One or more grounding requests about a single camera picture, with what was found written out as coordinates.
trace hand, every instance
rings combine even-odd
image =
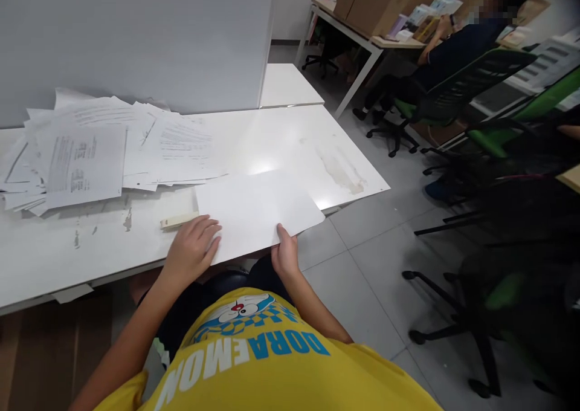
[[[298,239],[290,237],[282,224],[276,226],[280,244],[272,247],[272,266],[278,276],[300,273],[298,267]]]
[[[167,254],[165,266],[158,280],[181,293],[210,266],[218,250],[220,237],[213,236],[222,229],[210,215],[198,216],[184,224]]]
[[[451,25],[451,18],[449,15],[442,15],[439,19],[439,24],[437,24],[436,34],[441,36],[446,36],[453,31],[453,26]]]

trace tiled floor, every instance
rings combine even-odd
[[[295,51],[296,47],[272,47],[269,61],[293,62]],[[344,76],[329,74],[322,81],[319,70],[312,67],[304,75],[332,113],[348,89]],[[361,95],[355,96],[355,102]],[[419,238],[413,234],[413,230],[438,225],[450,215],[422,191],[431,180],[422,174],[424,157],[409,154],[403,147],[395,158],[389,158],[388,141],[367,139],[369,123],[357,120],[350,109],[342,114],[339,124],[391,189],[348,205],[298,237],[300,267],[320,299],[355,341],[366,343],[400,365],[446,411],[503,411],[521,409],[521,403],[528,410],[557,409],[561,404],[533,386],[531,375],[505,347],[498,346],[503,398],[484,400],[467,385],[468,378],[485,381],[475,344],[468,335],[423,346],[411,343],[409,329],[429,331],[445,326],[449,311],[423,286],[405,281],[401,272],[423,271],[445,287],[441,273],[457,270],[477,245],[469,237],[471,233],[446,231]],[[126,322],[132,304],[119,297],[116,307],[119,314],[114,335]],[[163,374],[158,358],[150,356],[148,392]]]

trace chair wheel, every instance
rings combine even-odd
[[[447,281],[447,282],[455,282],[455,281],[457,281],[459,276],[457,274],[453,274],[451,272],[445,272],[443,274],[443,278],[445,278],[445,281]]]
[[[419,332],[419,331],[415,331],[414,329],[409,331],[409,338],[416,345],[424,345],[426,342],[425,334],[423,334],[422,332]]]
[[[470,379],[468,383],[470,388],[477,393],[479,397],[484,399],[489,399],[491,397],[491,392],[486,384],[474,379]]]
[[[404,271],[401,275],[406,280],[412,280],[415,278],[415,273],[413,271]]]

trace desk leg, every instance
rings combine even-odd
[[[373,65],[375,64],[376,60],[379,58],[381,53],[382,49],[378,47],[373,47],[373,51],[370,52],[370,57],[367,60],[367,63],[364,64],[364,67],[361,69],[360,73],[358,73],[354,83],[352,83],[352,86],[344,96],[343,101],[338,106],[337,111],[334,112],[334,119],[338,120],[340,115],[342,115],[344,109],[349,104],[352,97],[355,95],[355,92],[357,92],[359,86],[361,86],[361,83],[363,82],[364,78],[367,76],[370,69],[373,67]]]
[[[302,51],[304,51],[304,44],[306,43],[306,38],[310,34],[310,24],[312,23],[313,18],[317,16],[314,5],[310,6],[310,11],[308,12],[308,19],[306,20],[306,31],[304,32],[304,36],[300,40],[300,45],[298,46],[298,52],[296,53],[296,58],[294,59],[294,66],[296,68],[300,67],[300,61],[302,59]]]

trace doraemon t-shirt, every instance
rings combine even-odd
[[[324,338],[273,293],[234,290],[185,335],[151,399],[142,372],[105,410],[440,410],[410,376],[364,345]]]

